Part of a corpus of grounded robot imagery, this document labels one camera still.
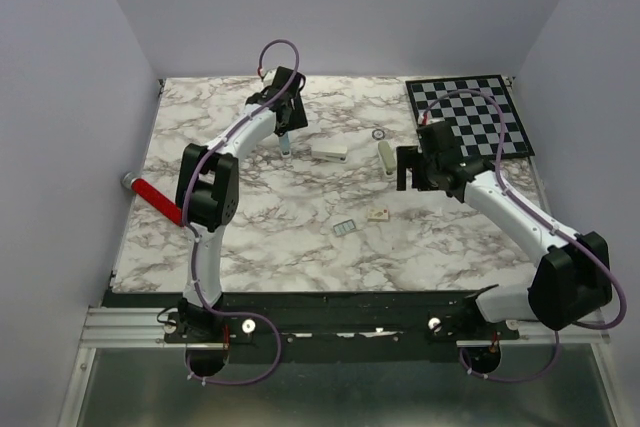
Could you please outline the staple box sleeve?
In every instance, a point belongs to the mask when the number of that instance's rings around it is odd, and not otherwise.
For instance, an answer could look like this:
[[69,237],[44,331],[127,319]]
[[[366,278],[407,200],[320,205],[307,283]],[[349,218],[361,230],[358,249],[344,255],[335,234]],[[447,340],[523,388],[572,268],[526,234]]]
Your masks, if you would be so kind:
[[387,222],[390,214],[386,208],[372,208],[368,210],[366,218],[370,222]]

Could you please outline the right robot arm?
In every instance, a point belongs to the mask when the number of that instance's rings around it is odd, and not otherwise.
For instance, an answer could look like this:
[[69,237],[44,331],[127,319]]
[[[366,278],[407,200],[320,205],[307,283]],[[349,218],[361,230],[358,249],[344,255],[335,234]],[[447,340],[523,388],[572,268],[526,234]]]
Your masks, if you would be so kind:
[[507,320],[537,321],[559,331],[607,305],[613,297],[608,245],[540,210],[501,175],[496,163],[465,159],[451,125],[436,121],[416,130],[416,146],[396,150],[396,188],[442,191],[499,227],[535,267],[530,281],[491,285],[468,296],[456,327],[480,339]]

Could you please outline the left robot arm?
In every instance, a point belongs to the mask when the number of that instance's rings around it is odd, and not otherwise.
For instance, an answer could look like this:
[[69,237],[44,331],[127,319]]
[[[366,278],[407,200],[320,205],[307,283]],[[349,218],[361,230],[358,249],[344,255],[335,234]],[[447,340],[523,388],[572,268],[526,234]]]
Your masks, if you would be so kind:
[[240,163],[267,137],[282,138],[308,125],[300,95],[305,84],[303,74],[277,68],[263,89],[247,98],[228,128],[183,151],[175,200],[192,241],[183,297],[201,306],[187,320],[188,331],[201,342],[212,341],[221,332],[220,315],[207,307],[222,295],[221,246],[239,204]]

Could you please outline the light blue stapler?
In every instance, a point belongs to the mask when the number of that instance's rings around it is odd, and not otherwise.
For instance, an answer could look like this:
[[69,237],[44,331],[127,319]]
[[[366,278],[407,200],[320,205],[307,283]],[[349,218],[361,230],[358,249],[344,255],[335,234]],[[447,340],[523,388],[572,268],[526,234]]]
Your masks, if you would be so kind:
[[279,147],[280,147],[281,155],[284,158],[291,156],[291,144],[290,144],[290,138],[288,133],[284,133],[279,137]]

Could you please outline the staple tray with staples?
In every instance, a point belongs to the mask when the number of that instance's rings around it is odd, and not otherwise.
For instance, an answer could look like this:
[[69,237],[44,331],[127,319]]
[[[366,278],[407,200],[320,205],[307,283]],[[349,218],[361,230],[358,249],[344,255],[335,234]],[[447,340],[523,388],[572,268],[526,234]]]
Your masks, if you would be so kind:
[[333,226],[333,232],[336,236],[342,237],[357,230],[357,226],[352,219],[342,221]]

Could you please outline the beige green stapler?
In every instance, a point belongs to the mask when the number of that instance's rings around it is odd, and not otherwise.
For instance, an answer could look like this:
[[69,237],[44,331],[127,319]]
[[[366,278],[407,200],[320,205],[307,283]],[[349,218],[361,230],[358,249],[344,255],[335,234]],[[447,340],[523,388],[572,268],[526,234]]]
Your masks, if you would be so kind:
[[386,140],[381,140],[377,143],[378,157],[381,162],[384,175],[391,177],[397,170],[397,162],[394,154],[394,150]]

